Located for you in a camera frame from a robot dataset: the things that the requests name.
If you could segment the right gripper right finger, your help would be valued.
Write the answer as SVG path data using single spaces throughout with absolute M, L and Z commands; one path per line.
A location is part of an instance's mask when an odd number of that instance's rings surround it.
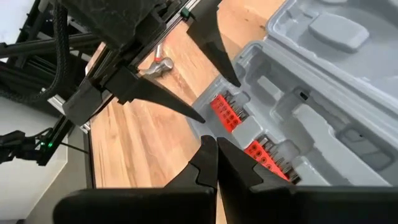
M 228 224 L 398 224 L 398 187 L 294 185 L 217 139 Z

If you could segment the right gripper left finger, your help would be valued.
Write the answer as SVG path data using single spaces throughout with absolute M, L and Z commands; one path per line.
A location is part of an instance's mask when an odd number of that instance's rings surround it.
M 201 146 L 165 187 L 79 190 L 59 201 L 54 224 L 215 224 L 218 145 Z

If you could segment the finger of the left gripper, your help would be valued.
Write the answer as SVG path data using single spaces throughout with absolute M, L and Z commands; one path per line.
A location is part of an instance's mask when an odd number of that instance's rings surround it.
M 229 59 L 218 27 L 217 11 L 221 1 L 200 0 L 190 11 L 193 22 L 187 34 L 220 74 L 232 85 L 240 87 L 241 83 Z
M 104 86 L 118 98 L 118 102 L 122 105 L 135 99 L 149 101 L 174 110 L 199 123 L 205 123 L 205 119 L 175 93 L 154 78 L 146 75 L 139 76 L 128 67 L 121 67 Z

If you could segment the red-handled claw hammer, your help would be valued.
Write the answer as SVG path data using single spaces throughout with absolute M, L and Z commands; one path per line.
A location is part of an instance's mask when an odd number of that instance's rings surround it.
M 154 60 L 151 63 L 150 67 L 142 70 L 142 74 L 144 76 L 150 78 L 159 78 L 165 72 L 169 72 L 174 67 L 174 62 L 170 57 L 163 57 L 163 43 L 159 43 L 156 49 L 154 50 Z

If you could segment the red screwdriver bit holder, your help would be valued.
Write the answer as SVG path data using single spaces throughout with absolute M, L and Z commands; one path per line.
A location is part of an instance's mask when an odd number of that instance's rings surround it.
M 267 137 L 253 140 L 244 152 L 269 171 L 293 184 L 298 184 L 302 180 L 293 168 L 292 159 L 283 156 L 279 145 Z
M 243 106 L 238 105 L 236 97 L 229 91 L 217 94 L 211 101 L 210 106 L 229 133 L 232 133 L 249 116 Z

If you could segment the grey plastic tool case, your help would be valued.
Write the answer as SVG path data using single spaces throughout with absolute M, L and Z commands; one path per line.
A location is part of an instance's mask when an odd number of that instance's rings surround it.
M 241 149 L 267 137 L 300 185 L 398 186 L 398 0 L 285 0 L 263 40 L 194 102 L 196 137 Z M 248 117 L 227 132 L 210 103 L 232 93 Z

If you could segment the black aluminium table frame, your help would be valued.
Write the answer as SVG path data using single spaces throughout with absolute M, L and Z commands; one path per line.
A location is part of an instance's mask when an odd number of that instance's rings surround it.
M 53 117 L 52 96 L 69 99 L 85 76 L 100 40 L 76 30 L 67 9 L 54 0 L 35 0 L 15 44 L 0 42 L 0 98 Z

